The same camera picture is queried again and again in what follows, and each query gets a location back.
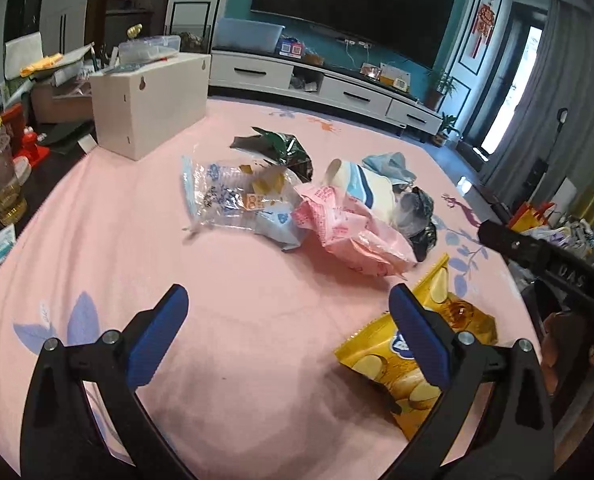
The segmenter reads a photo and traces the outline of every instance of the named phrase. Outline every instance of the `potted plant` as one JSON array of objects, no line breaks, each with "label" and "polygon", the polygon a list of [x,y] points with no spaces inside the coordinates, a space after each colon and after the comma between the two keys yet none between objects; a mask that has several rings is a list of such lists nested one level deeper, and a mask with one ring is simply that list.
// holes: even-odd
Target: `potted plant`
[{"label": "potted plant", "polygon": [[437,135],[433,136],[432,139],[434,145],[443,146],[451,132],[459,133],[459,130],[455,128],[456,121],[457,116],[442,113],[442,124],[439,126],[439,130],[437,130]]},{"label": "potted plant", "polygon": [[424,106],[436,110],[439,100],[456,91],[455,78],[443,70],[430,70],[428,73],[428,91],[424,99]]}]

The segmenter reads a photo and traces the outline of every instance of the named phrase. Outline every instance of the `plastic cup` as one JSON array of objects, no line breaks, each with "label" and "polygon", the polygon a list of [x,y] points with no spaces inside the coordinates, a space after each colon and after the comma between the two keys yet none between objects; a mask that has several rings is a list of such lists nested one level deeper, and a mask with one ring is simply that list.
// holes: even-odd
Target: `plastic cup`
[{"label": "plastic cup", "polygon": [[0,222],[10,225],[26,212],[28,205],[14,172],[10,137],[0,134]]}]

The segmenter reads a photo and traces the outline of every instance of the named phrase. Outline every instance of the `pink tablecloth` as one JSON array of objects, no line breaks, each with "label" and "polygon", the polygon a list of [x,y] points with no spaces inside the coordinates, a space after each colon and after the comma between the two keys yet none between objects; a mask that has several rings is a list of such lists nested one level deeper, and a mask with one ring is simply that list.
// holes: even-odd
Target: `pink tablecloth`
[{"label": "pink tablecloth", "polygon": [[[186,287],[190,312],[138,395],[199,478],[368,480],[401,452],[399,428],[332,353],[387,309],[396,280],[347,269],[312,236],[282,253],[255,235],[214,230],[190,240],[183,231],[181,156],[241,156],[228,145],[253,134],[251,126],[295,134],[315,180],[333,158],[404,153],[417,184],[435,199],[440,226],[438,246],[408,283],[447,251],[453,289],[495,316],[500,341],[523,336],[537,344],[501,257],[474,241],[476,219],[424,150],[341,121],[211,100],[205,119],[139,162],[93,150],[0,268],[0,453],[17,471],[24,401],[43,339],[77,344],[122,329],[172,283]],[[452,458],[464,452],[482,406],[480,399]]]}]

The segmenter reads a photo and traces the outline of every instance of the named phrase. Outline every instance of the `blue gripper pad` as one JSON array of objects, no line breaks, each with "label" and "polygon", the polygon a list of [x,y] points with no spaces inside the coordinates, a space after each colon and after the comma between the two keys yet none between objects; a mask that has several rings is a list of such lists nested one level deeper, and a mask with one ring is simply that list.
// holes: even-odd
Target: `blue gripper pad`
[{"label": "blue gripper pad", "polygon": [[126,382],[132,390],[151,382],[188,314],[188,293],[183,286],[174,285],[163,301],[128,356]]},{"label": "blue gripper pad", "polygon": [[426,381],[441,390],[448,389],[451,382],[450,354],[424,317],[424,307],[406,285],[391,288],[388,304],[392,319]]}]

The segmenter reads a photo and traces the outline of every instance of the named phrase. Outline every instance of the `floor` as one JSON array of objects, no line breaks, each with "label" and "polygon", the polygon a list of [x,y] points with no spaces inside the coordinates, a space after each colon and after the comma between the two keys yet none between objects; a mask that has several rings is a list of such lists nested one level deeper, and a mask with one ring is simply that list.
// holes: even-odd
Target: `floor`
[{"label": "floor", "polygon": [[[242,99],[232,99],[228,97],[219,97],[219,99],[223,100],[234,100],[234,101],[243,101]],[[266,106],[275,106],[269,103],[263,103]],[[390,132],[386,132],[384,130],[380,130],[378,128],[373,128],[372,126],[366,126],[365,124],[356,123],[353,121],[348,121],[345,119],[340,119],[338,117],[328,116],[325,114],[319,114],[317,112],[312,112],[310,110],[303,110],[301,108],[296,107],[280,107],[276,106],[276,108],[281,108],[290,111],[296,112],[304,112],[311,114],[315,117],[319,117],[326,120],[334,120],[334,121],[341,121],[348,124],[355,124],[357,126],[362,126],[368,130],[372,130],[375,132],[379,132],[383,135],[387,135],[389,137],[397,137]],[[443,146],[439,148],[431,143],[424,143],[417,140],[415,137],[412,136],[402,136],[398,137],[403,142],[409,142],[410,144],[414,144],[416,146],[420,146],[426,153],[428,153],[433,160],[442,168],[443,172],[447,174],[448,178],[450,178],[451,182],[455,184],[459,194],[466,199],[466,202],[471,206],[472,210],[475,211],[475,214],[481,221],[485,220],[494,220],[496,222],[500,222],[500,219],[493,213],[493,210],[490,208],[490,205],[482,198],[482,196],[475,190],[472,184],[478,184],[479,180],[477,177],[477,172],[473,170],[468,163],[455,151],[450,149],[449,147]]]}]

